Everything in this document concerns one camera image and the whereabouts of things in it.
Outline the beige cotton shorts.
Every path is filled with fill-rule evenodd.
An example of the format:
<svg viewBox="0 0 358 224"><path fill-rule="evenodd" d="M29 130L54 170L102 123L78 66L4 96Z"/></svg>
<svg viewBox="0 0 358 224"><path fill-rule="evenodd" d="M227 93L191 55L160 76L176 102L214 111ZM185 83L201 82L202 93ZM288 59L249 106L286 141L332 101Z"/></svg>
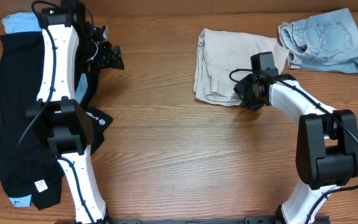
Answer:
<svg viewBox="0 0 358 224"><path fill-rule="evenodd" d="M195 98L213 105L239 105L241 100L229 74L237 68L250 69L250 57L262 52L273 53L275 67L283 71L289 50L276 38L204 28L198 38Z"/></svg>

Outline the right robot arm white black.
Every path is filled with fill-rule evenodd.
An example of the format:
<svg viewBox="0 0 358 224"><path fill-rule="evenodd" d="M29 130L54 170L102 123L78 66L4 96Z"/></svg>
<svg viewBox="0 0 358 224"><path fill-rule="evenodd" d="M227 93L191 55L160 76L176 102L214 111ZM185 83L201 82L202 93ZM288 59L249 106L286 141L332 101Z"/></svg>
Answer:
<svg viewBox="0 0 358 224"><path fill-rule="evenodd" d="M297 126L296 170L299 181L274 215L248 216L245 223L329 223L317 217L325 201L336 192L358 188L347 183L358 177L357 118L351 110L336 110L304 91L295 77L281 75L273 54L250 58L247 75L236 81L234 92L241 106L256 111L273 106Z"/></svg>

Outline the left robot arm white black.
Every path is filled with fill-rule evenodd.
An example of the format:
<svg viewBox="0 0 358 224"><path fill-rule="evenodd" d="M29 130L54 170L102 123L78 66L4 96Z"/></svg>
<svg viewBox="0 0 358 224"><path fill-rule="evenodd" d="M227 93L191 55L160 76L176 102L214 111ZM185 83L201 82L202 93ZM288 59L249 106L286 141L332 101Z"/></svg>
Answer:
<svg viewBox="0 0 358 224"><path fill-rule="evenodd" d="M75 75L124 69L121 50L108 41L108 27L86 21L81 1L48 3L36 15L44 39L42 84L26 110L40 143L52 153L67 178L75 204L75 223L111 223L91 161L93 124L75 95Z"/></svg>

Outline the light blue garment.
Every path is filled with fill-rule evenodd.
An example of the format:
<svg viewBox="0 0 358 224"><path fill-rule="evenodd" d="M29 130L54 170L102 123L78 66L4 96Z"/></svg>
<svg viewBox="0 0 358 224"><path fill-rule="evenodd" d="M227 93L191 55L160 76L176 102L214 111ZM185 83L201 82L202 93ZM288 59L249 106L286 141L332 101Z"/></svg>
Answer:
<svg viewBox="0 0 358 224"><path fill-rule="evenodd" d="M35 15L29 12L18 12L15 14L10 14L2 19L2 24L4 25L6 34L41 31ZM90 87L88 85L88 81L85 74L83 73L80 77L79 87L76 87L75 91L77 102L81 103L83 101L85 93L89 89ZM27 195L25 197L19 198L10 197L9 200L15 207L30 207L32 203L32 196Z"/></svg>

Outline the folded light blue denim shorts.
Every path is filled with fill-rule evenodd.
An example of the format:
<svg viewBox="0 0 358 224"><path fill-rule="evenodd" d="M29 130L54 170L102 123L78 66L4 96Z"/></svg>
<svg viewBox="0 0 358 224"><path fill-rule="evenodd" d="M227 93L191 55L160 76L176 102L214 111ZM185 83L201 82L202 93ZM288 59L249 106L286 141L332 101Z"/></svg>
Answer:
<svg viewBox="0 0 358 224"><path fill-rule="evenodd" d="M292 69L358 73L358 28L348 8L278 27Z"/></svg>

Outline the black garment with white logo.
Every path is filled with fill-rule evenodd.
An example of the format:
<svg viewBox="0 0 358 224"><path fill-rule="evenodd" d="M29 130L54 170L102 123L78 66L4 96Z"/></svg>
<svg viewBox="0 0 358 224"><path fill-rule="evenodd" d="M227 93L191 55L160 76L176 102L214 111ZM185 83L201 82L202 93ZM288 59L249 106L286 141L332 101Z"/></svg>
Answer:
<svg viewBox="0 0 358 224"><path fill-rule="evenodd" d="M1 36L0 181L10 198L30 197L39 210L60 203L63 171L41 145L25 111L36 102L44 66L41 32Z"/></svg>

